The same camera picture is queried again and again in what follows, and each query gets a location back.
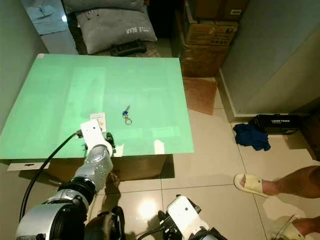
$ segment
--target black cable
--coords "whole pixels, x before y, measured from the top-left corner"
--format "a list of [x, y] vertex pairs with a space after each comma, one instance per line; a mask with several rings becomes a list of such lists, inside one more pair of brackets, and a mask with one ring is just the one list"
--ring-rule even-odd
[[146, 236], [149, 236], [149, 235], [151, 235], [151, 234], [160, 232], [160, 231], [162, 231], [163, 229], [164, 229], [164, 227], [163, 227], [163, 226], [160, 226], [160, 227], [158, 227], [158, 228], [156, 228], [156, 229], [153, 229], [153, 230], [151, 230], [151, 231], [147, 231], [146, 233], [142, 234], [137, 240], [142, 240], [142, 239], [144, 239]]
[[33, 178], [31, 179], [28, 187], [25, 190], [24, 196], [23, 196], [23, 200], [21, 203], [21, 208], [20, 208], [20, 215], [19, 215], [19, 222], [21, 221], [21, 219], [24, 217], [25, 213], [26, 213], [26, 207], [27, 207], [27, 202], [28, 202], [28, 198], [29, 198], [29, 194], [31, 192], [32, 187], [34, 186], [37, 178], [39, 177], [39, 175], [41, 174], [41, 172], [43, 171], [43, 169], [46, 167], [46, 165], [50, 162], [50, 160], [57, 154], [57, 152], [59, 152], [59, 150], [66, 145], [67, 142], [69, 142], [70, 139], [72, 139], [74, 136], [78, 135], [79, 136], [79, 131], [74, 132], [73, 134], [71, 134], [66, 140], [64, 140], [63, 143], [60, 144], [60, 146], [58, 146], [53, 153], [51, 153], [51, 155], [44, 161], [44, 163], [41, 165], [41, 167], [36, 171], [35, 175], [33, 176]]

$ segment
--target key ring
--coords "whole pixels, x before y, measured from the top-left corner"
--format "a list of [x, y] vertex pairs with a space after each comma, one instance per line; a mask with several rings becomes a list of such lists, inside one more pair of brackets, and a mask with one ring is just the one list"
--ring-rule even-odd
[[124, 123], [127, 125], [132, 124], [132, 120], [128, 117], [130, 105], [122, 112], [122, 117], [124, 118]]
[[128, 115], [124, 116], [124, 123], [127, 125], [132, 124], [132, 120], [128, 117]]

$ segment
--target keychain ring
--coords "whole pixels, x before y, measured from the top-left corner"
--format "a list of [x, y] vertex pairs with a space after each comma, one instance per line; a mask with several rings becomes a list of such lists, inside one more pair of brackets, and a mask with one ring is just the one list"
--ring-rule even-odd
[[127, 124], [127, 125], [132, 124], [132, 120], [128, 116], [126, 116], [124, 119], [125, 119], [124, 120], [125, 124]]

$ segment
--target beige slipper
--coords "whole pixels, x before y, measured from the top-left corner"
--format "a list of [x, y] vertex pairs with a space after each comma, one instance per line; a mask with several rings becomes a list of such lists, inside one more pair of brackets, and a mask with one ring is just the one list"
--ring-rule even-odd
[[275, 237], [275, 240], [304, 240], [305, 237], [292, 224], [292, 222], [296, 219], [299, 219], [299, 216], [292, 215], [288, 222], [278, 232], [278, 234]]
[[[241, 181], [244, 178], [245, 175], [245, 184], [244, 187], [241, 185]], [[262, 179], [258, 178], [255, 175], [251, 174], [237, 174], [234, 176], [233, 179], [234, 185], [236, 188], [238, 188], [241, 191], [251, 193], [251, 194], [258, 194], [260, 196], [263, 196], [265, 198], [269, 198], [271, 195], [265, 194], [262, 191]]]

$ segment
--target green board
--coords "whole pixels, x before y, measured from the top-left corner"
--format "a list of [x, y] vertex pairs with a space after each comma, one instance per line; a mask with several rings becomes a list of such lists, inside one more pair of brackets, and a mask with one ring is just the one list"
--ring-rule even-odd
[[[130, 105], [131, 125], [122, 112]], [[106, 128], [123, 156], [192, 153], [193, 143], [177, 58], [45, 54], [37, 57], [0, 136], [0, 159], [45, 159], [90, 114], [105, 113]], [[85, 156], [73, 138], [56, 158]]]

